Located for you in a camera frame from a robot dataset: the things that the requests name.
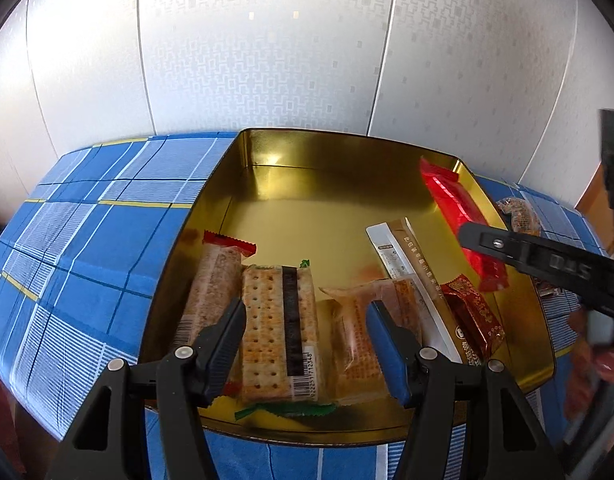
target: patterned wallpaper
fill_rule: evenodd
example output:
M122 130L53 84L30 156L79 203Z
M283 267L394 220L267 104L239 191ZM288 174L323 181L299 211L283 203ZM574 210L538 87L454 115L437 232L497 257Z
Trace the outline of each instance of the patterned wallpaper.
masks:
M251 126L421 144L574 203L598 107L614 37L588 0L23 0L0 32L0 222L78 147Z
M517 182L558 94L575 0L396 0L370 135Z

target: wrapped snack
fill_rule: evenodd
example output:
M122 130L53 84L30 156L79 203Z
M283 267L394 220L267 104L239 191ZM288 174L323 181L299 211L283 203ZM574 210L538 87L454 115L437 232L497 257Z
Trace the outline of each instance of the wrapped snack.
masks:
M449 307L460 321L472 348L488 360L504 341L504 330L487 301L464 274L442 286Z
M458 173L434 166L424 158L420 159L420 171L427 189L434 197L444 219L457 235L460 226L466 222L487 225L485 217L471 195L458 182ZM471 267L480 276L481 292L495 292L509 286L504 263L468 249L462 250Z
M318 402L318 318L309 267L248 266L242 301L242 401Z
M336 300L332 316L333 396L346 406L388 396L365 325L367 306L382 300L398 326L411 330L421 340L418 305L420 294L411 279L376 280L353 288L321 288Z
M540 219L529 202L508 196L499 200L497 204L504 214L511 215L511 229L514 233L540 236Z
M389 276L411 276L423 298L419 309L422 343L431 346L455 363L481 364L466 341L445 300L442 289L429 268L409 220L401 218L367 227L367 234Z
M533 286L536 287L538 295L541 298L552 298L553 296L559 296L562 294L562 289L558 286L551 285L551 283L543 282L538 278L533 279Z
M178 323L172 348L191 345L200 330L216 324L233 298L240 296L242 258L256 252L256 246L210 231L204 232L202 255ZM234 359L223 394L240 389L240 359Z

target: human hand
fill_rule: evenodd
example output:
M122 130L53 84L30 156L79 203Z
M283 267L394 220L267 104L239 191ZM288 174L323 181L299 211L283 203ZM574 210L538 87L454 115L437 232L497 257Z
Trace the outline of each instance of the human hand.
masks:
M586 333L586 312L580 309L570 314L568 324L578 334L578 339L571 350L570 358L573 369L567 381L564 412L568 420L585 412L594 396L589 380L593 370L607 382L614 383L614 349L593 351L584 334Z

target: red candy bar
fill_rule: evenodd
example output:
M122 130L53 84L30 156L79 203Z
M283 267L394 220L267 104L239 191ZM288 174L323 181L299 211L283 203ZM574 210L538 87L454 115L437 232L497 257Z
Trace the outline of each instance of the red candy bar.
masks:
M458 182L458 173L434 166L424 158L420 158L420 172L454 235L458 235L460 226L466 222L487 225L471 195ZM468 249L462 251L480 276L478 289L481 292L495 292L509 286L503 262Z

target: blue plaid tablecloth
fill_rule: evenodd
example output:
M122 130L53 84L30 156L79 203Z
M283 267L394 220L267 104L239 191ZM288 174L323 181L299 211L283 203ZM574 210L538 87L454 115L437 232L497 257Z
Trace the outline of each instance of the blue plaid tablecloth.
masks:
M51 434L64 436L105 364L136 362L151 298L190 207L234 132L120 140L64 155L0 235L0 377ZM480 178L493 200L520 196L546 237L597 253L577 211L530 189ZM565 293L543 302L558 357L554 380L529 396L548 436L562 437ZM146 412L152 476L166 478L158 417ZM464 427L454 429L446 478L458 478ZM386 480L402 443L353 449L270 446L208 433L222 478Z

